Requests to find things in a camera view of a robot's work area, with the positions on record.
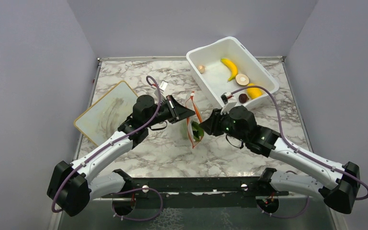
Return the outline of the clear orange zip top bag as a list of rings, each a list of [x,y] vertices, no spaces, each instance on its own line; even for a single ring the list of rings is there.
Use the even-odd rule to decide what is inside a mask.
[[[180,121],[180,137],[183,145],[190,146],[194,149],[204,138],[204,130],[200,127],[200,123],[203,122],[198,106],[196,105],[196,92],[191,91],[187,94],[184,101],[185,108],[193,110],[195,115]]]

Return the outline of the green leafy vegetable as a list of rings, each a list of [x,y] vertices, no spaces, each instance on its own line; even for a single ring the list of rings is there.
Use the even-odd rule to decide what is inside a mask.
[[[199,126],[199,123],[196,121],[190,122],[190,134],[188,133],[188,125],[187,122],[184,121],[181,125],[181,134],[184,139],[192,140],[194,142],[199,142],[204,137],[204,130]]]

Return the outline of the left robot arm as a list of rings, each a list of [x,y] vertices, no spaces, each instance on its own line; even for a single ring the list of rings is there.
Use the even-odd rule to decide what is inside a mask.
[[[140,144],[151,126],[163,122],[174,124],[193,115],[195,111],[179,104],[171,95],[157,103],[150,95],[138,97],[131,115],[108,140],[79,160],[61,161],[55,166],[47,189],[47,196],[52,199],[52,212],[64,211],[73,217],[91,200],[111,193],[127,196],[132,186],[127,181],[128,175],[122,172],[98,174]]]

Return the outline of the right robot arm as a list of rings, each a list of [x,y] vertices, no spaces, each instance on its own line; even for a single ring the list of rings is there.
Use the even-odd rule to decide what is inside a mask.
[[[235,138],[255,154],[282,161],[306,173],[306,176],[288,178],[284,172],[275,171],[271,177],[257,182],[261,194],[269,195],[275,190],[290,191],[322,198],[329,208],[339,213],[352,212],[360,189],[357,164],[334,162],[301,148],[280,133],[258,125],[254,114],[244,106],[236,106],[227,113],[213,109],[200,127],[210,136]]]

